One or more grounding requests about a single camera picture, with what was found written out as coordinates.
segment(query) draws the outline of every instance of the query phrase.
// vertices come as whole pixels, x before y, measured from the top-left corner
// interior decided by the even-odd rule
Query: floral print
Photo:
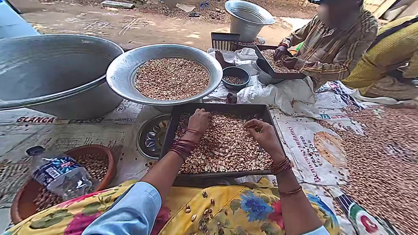
[[[267,214],[273,212],[273,208],[269,206],[261,197],[257,197],[251,191],[246,191],[241,195],[241,209],[246,211],[248,222],[256,220],[265,220]]]
[[[93,192],[93,193],[90,193],[90,194],[86,194],[86,195],[83,195],[83,196],[79,196],[79,197],[70,199],[68,201],[65,201],[65,202],[59,204],[57,206],[57,208],[67,207],[67,206],[69,206],[69,205],[71,205],[71,204],[73,204],[75,202],[81,202],[82,200],[84,200],[86,198],[89,198],[89,197],[92,197],[94,195],[97,195],[97,194],[100,194],[100,193],[103,193],[103,192],[107,192],[107,191],[108,191],[108,189],[105,189],[105,190],[102,190],[102,191],[97,191],[97,192]]]
[[[268,218],[272,221],[276,221],[277,225],[284,230],[285,224],[283,221],[283,215],[282,215],[282,202],[277,201],[273,203],[274,211],[273,213],[268,215]]]
[[[84,229],[132,186],[132,181],[118,187],[85,195],[50,207],[9,229],[6,235],[81,235]],[[315,195],[306,194],[319,219],[331,235],[341,232],[330,208]],[[192,213],[185,213],[190,206]],[[211,208],[213,217],[203,212]],[[191,216],[197,214],[194,222]],[[205,189],[173,187],[155,220],[151,235],[202,234],[199,224],[209,234],[285,235],[281,201],[277,188],[266,178],[251,186],[229,185]]]

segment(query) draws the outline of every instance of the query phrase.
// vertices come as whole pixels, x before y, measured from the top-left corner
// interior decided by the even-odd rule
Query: hand
[[[283,60],[283,65],[288,69],[294,69],[298,60],[297,57],[287,57]]]
[[[286,158],[272,125],[257,119],[252,119],[244,125],[244,128],[270,154],[275,163],[281,162]],[[255,131],[254,128],[261,128],[260,133]]]
[[[274,61],[277,61],[287,52],[287,46],[281,45],[280,47],[276,48],[276,51],[274,52],[273,59]]]
[[[197,130],[199,133],[194,131],[186,131],[184,134],[185,139],[194,141],[195,143],[199,141],[203,133],[209,125],[209,120],[212,118],[212,115],[209,112],[206,112],[205,109],[196,109],[194,114],[189,118],[189,125],[187,128]]]

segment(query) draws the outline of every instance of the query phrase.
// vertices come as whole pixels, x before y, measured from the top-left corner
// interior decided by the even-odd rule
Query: clay bowl
[[[101,153],[107,155],[109,159],[107,173],[103,181],[95,189],[95,191],[100,191],[106,189],[116,173],[116,164],[110,149],[103,145],[90,144],[73,148],[65,152],[65,154],[68,154],[76,160],[78,160],[78,158],[82,155],[93,153]],[[33,201],[42,188],[43,186],[41,184],[30,178],[19,190],[13,200],[12,207],[10,209],[10,217],[14,224],[18,224],[22,220],[36,213],[37,206]]]

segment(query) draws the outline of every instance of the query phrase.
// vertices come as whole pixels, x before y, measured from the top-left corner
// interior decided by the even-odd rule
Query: person
[[[244,128],[270,154],[278,187],[266,178],[247,186],[172,187],[210,119],[197,109],[182,140],[139,182],[63,202],[6,234],[339,234],[336,216],[319,197],[304,193],[274,127],[260,120]]]
[[[284,38],[274,59],[304,42],[283,65],[313,78],[314,91],[327,81],[343,80],[372,44],[377,20],[363,8],[363,0],[321,0],[318,13],[301,29]]]
[[[365,97],[414,100],[418,88],[418,15],[394,20],[383,26],[351,75],[342,81]]]

